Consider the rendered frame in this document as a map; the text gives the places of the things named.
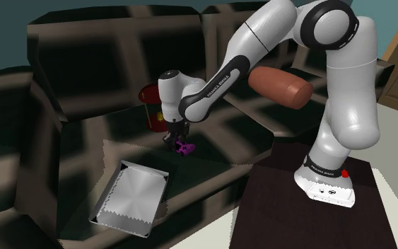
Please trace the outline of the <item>silver rectangular tray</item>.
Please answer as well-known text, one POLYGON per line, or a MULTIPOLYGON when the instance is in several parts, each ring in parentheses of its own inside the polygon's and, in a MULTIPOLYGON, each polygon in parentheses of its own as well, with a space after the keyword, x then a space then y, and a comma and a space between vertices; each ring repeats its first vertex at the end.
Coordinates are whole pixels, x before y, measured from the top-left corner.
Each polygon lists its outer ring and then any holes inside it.
POLYGON ((90 213, 89 222, 147 238, 168 179, 164 171, 121 161, 90 213))

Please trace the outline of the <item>red cylindrical can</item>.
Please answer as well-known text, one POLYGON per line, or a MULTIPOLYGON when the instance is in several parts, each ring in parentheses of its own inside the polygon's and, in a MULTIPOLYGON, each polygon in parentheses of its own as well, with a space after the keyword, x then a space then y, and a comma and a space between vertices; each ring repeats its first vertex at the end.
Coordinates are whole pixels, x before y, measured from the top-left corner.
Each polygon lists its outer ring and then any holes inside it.
POLYGON ((139 92, 139 100, 144 104, 147 121, 146 125, 152 132, 166 132, 168 130, 161 111, 158 85, 150 83, 139 92))

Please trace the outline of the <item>dark robot stand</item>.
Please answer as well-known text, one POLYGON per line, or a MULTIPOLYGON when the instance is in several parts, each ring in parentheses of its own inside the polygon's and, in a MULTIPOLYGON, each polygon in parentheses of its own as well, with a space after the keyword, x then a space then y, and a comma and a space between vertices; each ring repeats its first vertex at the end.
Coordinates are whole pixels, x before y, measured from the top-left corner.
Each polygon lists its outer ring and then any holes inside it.
POLYGON ((370 164, 347 158, 351 208, 311 200, 293 174, 309 146, 274 143, 245 188, 230 249, 397 249, 370 164))

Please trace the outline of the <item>brown cylindrical bolster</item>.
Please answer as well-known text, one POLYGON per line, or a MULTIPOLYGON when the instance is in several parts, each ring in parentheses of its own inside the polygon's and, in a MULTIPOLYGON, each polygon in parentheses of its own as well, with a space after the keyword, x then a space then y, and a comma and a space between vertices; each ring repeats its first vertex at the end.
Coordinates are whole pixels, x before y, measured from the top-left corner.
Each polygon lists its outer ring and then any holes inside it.
POLYGON ((267 66, 253 69, 248 84, 261 96, 294 110, 301 109, 313 92, 313 85, 301 77, 267 66))

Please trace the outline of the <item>dark brown sofa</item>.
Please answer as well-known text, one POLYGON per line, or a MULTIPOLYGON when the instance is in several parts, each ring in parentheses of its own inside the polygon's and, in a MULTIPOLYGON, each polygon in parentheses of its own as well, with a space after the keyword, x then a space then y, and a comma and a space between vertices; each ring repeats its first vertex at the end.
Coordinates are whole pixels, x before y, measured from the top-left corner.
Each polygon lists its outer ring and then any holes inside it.
POLYGON ((309 146, 324 105, 255 107, 246 80, 193 128, 190 157, 145 125, 139 91, 168 69, 209 79, 258 8, 99 6, 30 23, 28 65, 0 70, 0 249, 170 249, 240 206, 274 143, 309 146), (88 220, 120 156, 172 173, 148 238, 88 220))

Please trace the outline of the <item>purple game controller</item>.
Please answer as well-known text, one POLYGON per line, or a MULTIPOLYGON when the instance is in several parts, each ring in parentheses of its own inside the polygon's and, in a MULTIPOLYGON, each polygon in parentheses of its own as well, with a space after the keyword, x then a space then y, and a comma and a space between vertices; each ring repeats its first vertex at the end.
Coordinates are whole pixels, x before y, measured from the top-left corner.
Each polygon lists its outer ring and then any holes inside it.
POLYGON ((177 139, 175 144, 175 151, 182 156, 186 156, 195 150, 196 146, 194 144, 189 144, 181 139, 177 139))

